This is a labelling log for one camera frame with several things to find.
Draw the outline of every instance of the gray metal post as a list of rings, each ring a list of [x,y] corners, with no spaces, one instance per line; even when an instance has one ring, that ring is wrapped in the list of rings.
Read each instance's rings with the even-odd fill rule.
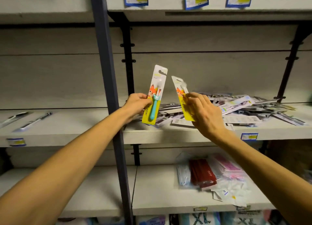
[[[101,61],[108,112],[111,114],[119,109],[119,104],[107,15],[107,4],[106,0],[91,0],[91,4],[96,28],[96,39],[99,47],[99,57]],[[125,223],[127,225],[133,225],[131,197],[128,185],[126,160],[124,156],[124,141],[121,130],[114,136],[113,144]]]

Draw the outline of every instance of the red package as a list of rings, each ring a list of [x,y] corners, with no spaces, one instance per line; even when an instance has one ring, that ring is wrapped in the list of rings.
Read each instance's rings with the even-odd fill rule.
[[[194,159],[189,161],[191,169],[191,182],[200,188],[216,184],[216,176],[213,174],[206,159]]]

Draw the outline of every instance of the forearm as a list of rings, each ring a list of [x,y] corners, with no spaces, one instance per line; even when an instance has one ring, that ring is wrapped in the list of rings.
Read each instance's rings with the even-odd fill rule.
[[[227,131],[216,144],[247,172],[291,224],[307,224],[312,216],[312,186]]]
[[[54,223],[127,118],[119,109],[17,183],[0,199],[0,223]]]

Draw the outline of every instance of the cartoon fox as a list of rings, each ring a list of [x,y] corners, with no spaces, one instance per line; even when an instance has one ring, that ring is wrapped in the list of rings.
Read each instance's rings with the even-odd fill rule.
[[[149,96],[148,97],[153,97],[154,94],[156,94],[157,89],[154,88],[154,85],[152,84],[152,86],[150,87],[149,90]]]
[[[179,97],[183,97],[183,96],[184,96],[184,90],[183,90],[183,89],[180,90],[179,88],[177,88],[177,95],[178,95]]]

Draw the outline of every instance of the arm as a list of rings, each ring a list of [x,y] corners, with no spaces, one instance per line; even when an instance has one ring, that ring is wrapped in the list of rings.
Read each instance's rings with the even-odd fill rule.
[[[310,224],[312,219],[312,186],[267,156],[240,140],[224,127],[221,109],[207,96],[187,95],[203,136],[220,146],[247,172],[290,224]]]
[[[68,143],[0,198],[0,224],[53,224],[120,128],[151,103],[131,94],[126,104]]]

